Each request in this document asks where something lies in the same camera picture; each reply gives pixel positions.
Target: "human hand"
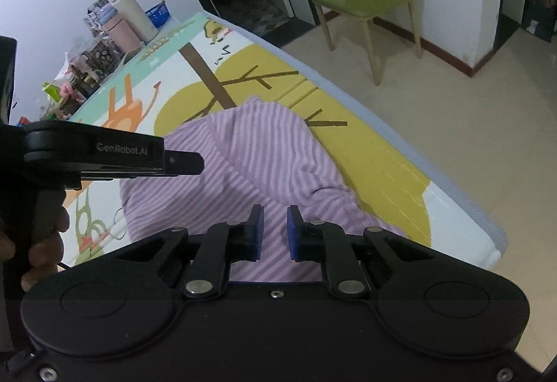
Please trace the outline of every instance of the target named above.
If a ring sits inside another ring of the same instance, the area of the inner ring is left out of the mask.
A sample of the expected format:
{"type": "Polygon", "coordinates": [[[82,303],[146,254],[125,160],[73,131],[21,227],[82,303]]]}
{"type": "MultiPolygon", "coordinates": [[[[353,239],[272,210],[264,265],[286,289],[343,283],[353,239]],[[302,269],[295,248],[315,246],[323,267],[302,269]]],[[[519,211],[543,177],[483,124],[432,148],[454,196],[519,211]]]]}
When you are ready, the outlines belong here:
{"type": "MultiPolygon", "coordinates": [[[[7,261],[16,253],[16,247],[4,234],[4,223],[0,219],[0,263],[7,261]]],[[[70,227],[70,217],[65,208],[60,208],[56,220],[54,233],[29,250],[29,262],[31,270],[21,278],[21,287],[25,292],[30,290],[39,280],[58,271],[57,265],[62,261],[64,245],[60,233],[64,233],[70,227]]]]}

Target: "beige floor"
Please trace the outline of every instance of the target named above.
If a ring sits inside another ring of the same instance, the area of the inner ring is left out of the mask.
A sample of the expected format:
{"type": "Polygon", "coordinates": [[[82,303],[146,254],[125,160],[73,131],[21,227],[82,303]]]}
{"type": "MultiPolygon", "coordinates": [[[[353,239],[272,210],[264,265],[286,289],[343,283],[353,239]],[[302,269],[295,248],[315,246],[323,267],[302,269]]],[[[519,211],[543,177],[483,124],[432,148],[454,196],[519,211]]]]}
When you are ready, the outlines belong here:
{"type": "Polygon", "coordinates": [[[557,353],[557,46],[519,30],[475,78],[374,28],[384,69],[375,87],[357,22],[330,22],[285,47],[390,124],[505,229],[497,273],[518,284],[531,317],[519,353],[542,369],[557,353]]]}

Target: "white thermos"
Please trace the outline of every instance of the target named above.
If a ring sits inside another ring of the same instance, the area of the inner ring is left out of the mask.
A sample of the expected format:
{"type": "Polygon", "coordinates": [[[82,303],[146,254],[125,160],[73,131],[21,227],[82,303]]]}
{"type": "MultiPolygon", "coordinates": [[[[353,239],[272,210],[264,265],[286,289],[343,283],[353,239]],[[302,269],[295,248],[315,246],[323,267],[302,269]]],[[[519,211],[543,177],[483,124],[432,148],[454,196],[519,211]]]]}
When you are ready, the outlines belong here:
{"type": "Polygon", "coordinates": [[[149,42],[158,34],[158,30],[149,20],[136,0],[110,0],[110,4],[116,8],[134,33],[144,42],[149,42]]]}

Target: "cartoon playmat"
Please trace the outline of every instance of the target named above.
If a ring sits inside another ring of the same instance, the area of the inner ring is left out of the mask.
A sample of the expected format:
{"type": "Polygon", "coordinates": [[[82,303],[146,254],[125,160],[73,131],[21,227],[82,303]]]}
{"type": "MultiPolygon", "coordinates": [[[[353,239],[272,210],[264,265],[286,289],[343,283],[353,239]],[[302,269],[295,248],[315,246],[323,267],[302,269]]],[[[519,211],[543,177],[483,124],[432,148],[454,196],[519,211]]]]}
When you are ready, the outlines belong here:
{"type": "MultiPolygon", "coordinates": [[[[72,120],[163,136],[253,95],[279,102],[305,120],[362,209],[421,244],[480,267],[495,264],[502,249],[478,220],[311,75],[283,61],[281,51],[275,55],[243,33],[197,14],[144,49],[72,120]]],[[[63,235],[64,263],[79,264],[130,243],[119,181],[84,182],[81,191],[68,191],[65,206],[71,226],[63,235]]]]}

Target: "blue basket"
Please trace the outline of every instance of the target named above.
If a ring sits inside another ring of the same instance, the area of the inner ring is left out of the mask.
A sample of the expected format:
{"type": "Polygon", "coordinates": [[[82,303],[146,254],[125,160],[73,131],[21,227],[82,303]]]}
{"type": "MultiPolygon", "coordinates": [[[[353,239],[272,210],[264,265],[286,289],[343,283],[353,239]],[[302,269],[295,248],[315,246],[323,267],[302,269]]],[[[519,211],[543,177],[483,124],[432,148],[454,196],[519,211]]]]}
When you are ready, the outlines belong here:
{"type": "Polygon", "coordinates": [[[156,28],[161,28],[170,19],[171,14],[166,7],[166,3],[159,3],[146,12],[147,17],[156,28]]]}

